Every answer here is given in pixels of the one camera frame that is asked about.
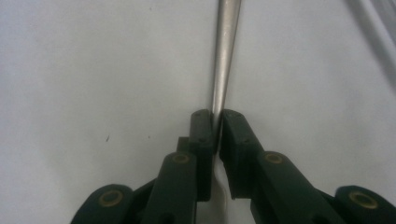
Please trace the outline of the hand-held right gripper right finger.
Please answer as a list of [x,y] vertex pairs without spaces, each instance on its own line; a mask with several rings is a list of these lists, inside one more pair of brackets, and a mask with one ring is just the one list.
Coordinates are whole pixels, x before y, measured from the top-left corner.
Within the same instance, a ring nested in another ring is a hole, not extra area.
[[241,113],[223,111],[219,157],[233,199],[250,198],[255,184],[255,160],[262,145]]

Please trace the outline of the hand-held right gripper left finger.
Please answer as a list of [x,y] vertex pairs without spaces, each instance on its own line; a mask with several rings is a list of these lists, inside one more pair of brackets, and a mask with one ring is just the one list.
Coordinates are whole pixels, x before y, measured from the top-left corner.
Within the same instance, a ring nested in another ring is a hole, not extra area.
[[209,201],[214,140],[211,114],[207,109],[201,109],[191,114],[190,136],[178,138],[177,151],[189,152],[196,157],[197,201]]

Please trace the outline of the steel fork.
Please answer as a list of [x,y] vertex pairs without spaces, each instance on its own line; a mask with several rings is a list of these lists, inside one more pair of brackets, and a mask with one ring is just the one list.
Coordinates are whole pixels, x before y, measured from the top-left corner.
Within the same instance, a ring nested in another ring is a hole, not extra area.
[[211,123],[215,146],[212,162],[211,199],[207,203],[199,204],[198,224],[229,223],[229,187],[225,169],[222,167],[222,162],[219,158],[219,151],[223,110],[226,102],[241,5],[242,0],[219,0],[211,104]]

